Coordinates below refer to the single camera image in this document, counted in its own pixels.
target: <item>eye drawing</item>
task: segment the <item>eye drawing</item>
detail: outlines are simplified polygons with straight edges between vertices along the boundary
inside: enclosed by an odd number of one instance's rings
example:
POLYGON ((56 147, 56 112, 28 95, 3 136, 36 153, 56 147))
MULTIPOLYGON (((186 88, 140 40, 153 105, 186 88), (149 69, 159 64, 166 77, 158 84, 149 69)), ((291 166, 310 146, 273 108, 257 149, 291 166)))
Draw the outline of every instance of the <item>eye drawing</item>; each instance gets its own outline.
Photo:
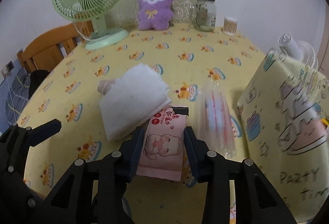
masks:
POLYGON ((246 103, 251 103, 256 98, 257 92, 256 88, 250 90, 248 97, 246 98, 246 103))

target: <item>fan stand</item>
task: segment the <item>fan stand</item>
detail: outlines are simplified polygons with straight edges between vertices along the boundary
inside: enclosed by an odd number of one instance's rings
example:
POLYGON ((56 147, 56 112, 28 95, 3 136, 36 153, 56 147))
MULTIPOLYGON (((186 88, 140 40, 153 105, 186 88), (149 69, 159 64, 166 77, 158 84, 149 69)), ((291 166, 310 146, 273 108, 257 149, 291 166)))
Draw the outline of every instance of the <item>fan stand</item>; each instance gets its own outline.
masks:
POLYGON ((86 40, 86 50, 100 49, 125 39, 129 33, 123 28, 107 29, 104 16, 96 18, 97 34, 99 38, 86 40))

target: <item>yellow bow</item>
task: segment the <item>yellow bow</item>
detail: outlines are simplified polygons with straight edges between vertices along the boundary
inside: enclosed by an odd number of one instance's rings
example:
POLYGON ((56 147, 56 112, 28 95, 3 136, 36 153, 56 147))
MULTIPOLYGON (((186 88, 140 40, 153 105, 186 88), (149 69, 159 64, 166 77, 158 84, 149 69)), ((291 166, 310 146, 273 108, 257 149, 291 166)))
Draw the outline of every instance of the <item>yellow bow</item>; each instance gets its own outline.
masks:
POLYGON ((158 13, 157 10, 153 10, 153 11, 147 10, 147 11, 145 11, 145 14, 148 15, 148 17, 147 17, 148 19, 150 19, 151 17, 154 18, 154 15, 153 14, 157 14, 157 13, 158 13))

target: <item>white napkin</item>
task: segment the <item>white napkin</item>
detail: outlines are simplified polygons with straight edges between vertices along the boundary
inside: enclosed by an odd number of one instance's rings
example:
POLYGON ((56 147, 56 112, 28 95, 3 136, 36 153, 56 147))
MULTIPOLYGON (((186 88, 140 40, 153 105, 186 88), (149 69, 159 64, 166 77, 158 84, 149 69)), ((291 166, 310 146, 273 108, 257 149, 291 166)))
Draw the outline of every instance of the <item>white napkin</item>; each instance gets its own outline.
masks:
POLYGON ((123 139, 166 108, 171 103, 168 91, 161 76, 147 65, 139 64, 128 70, 100 101, 107 140, 123 139))

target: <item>wooden chair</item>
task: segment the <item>wooden chair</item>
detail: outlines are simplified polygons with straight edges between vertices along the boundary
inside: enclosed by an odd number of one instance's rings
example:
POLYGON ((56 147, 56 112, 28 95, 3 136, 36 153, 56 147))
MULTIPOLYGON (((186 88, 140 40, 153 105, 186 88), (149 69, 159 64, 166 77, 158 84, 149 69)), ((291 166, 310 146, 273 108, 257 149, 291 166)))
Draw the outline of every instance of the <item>wooden chair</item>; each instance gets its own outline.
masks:
MULTIPOLYGON (((82 25, 82 33, 90 36, 93 31, 92 23, 88 21, 79 24, 82 25)), ((24 52, 18 52, 18 60, 28 72, 35 70, 51 72, 64 58, 59 43, 63 44, 66 53, 69 54, 77 46, 75 37, 80 37, 80 34, 73 23, 49 30, 34 39, 24 52)))

